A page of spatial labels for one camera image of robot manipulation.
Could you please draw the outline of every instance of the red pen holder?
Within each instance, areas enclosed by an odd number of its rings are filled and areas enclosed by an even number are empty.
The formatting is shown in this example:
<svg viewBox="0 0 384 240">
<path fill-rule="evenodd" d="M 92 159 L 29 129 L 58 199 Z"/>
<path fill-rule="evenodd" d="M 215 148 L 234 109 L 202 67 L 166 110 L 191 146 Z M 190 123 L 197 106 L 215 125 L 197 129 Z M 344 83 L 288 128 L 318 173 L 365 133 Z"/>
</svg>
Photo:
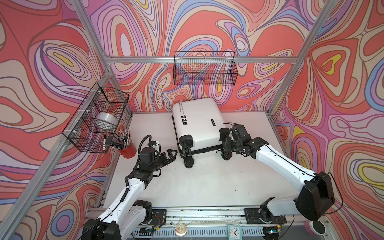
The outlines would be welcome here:
<svg viewBox="0 0 384 240">
<path fill-rule="evenodd" d="M 132 157 L 134 157 L 136 155 L 136 148 L 133 145 L 133 141 L 131 142 L 131 144 L 127 148 L 119 149 L 119 152 L 121 153 L 121 155 L 124 158 L 132 158 Z"/>
</svg>

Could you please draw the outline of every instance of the wire basket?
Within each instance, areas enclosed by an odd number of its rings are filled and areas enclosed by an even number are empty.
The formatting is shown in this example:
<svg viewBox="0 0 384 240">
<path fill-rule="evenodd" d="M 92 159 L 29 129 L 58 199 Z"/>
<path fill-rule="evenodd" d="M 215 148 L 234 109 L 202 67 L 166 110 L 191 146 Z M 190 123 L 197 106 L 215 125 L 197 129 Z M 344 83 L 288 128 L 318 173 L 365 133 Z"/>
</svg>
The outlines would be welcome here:
<svg viewBox="0 0 384 240">
<path fill-rule="evenodd" d="M 234 86 L 238 71 L 233 51 L 175 51 L 175 85 Z"/>
<path fill-rule="evenodd" d="M 63 131 L 63 134 L 81 152 L 108 152 L 110 141 L 112 139 L 118 140 L 115 132 L 124 109 L 128 104 L 129 95 L 127 93 L 112 87 L 97 86 L 98 89 L 96 90 L 97 92 L 95 93 L 95 96 L 84 110 L 74 128 Z M 115 118 L 113 120 L 117 121 L 111 122 L 102 120 L 99 117 L 100 113 L 111 114 Z"/>
</svg>

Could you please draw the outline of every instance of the clock face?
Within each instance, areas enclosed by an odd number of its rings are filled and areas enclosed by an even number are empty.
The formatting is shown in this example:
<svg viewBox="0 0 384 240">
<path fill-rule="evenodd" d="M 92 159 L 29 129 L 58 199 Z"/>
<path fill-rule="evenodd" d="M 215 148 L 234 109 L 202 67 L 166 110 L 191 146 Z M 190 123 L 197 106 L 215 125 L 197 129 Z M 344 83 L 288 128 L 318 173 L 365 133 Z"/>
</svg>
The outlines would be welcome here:
<svg viewBox="0 0 384 240">
<path fill-rule="evenodd" d="M 235 226 L 235 225 L 229 225 L 228 226 L 228 238 L 230 240 L 241 240 L 241 228 L 240 226 Z"/>
</svg>

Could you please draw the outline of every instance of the colorful wall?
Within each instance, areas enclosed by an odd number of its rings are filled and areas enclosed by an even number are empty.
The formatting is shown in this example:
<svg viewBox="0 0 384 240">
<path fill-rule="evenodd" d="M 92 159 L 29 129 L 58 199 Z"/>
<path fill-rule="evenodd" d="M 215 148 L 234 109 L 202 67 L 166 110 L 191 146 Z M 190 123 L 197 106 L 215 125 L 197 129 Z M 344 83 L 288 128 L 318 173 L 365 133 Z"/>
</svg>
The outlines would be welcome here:
<svg viewBox="0 0 384 240">
<path fill-rule="evenodd" d="M 383 1 L 340 1 L 273 113 L 292 159 L 335 176 L 341 239 L 384 239 L 383 69 Z"/>
<path fill-rule="evenodd" d="M 236 56 L 296 56 L 322 0 L 94 0 L 86 9 L 109 56 L 173 56 L 233 50 Z M 222 111 L 264 111 L 290 64 L 239 64 L 235 86 L 175 86 L 173 64 L 114 64 L 133 111 L 215 99 Z"/>
<path fill-rule="evenodd" d="M 0 1 L 0 220 L 104 73 L 72 5 L 40 3 Z M 112 154 L 70 145 L 13 239 L 73 239 Z"/>
</svg>

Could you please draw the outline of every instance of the suitcase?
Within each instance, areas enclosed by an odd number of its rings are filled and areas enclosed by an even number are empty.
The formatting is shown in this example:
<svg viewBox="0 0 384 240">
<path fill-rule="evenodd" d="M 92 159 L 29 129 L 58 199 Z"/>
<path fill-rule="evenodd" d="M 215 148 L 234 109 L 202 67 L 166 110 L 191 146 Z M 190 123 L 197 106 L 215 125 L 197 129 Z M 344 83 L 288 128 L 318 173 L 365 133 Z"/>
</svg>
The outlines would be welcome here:
<svg viewBox="0 0 384 240">
<path fill-rule="evenodd" d="M 212 98 L 176 103 L 172 113 L 177 146 L 187 168 L 193 166 L 194 159 L 223 149 L 220 129 L 227 126 Z"/>
</svg>

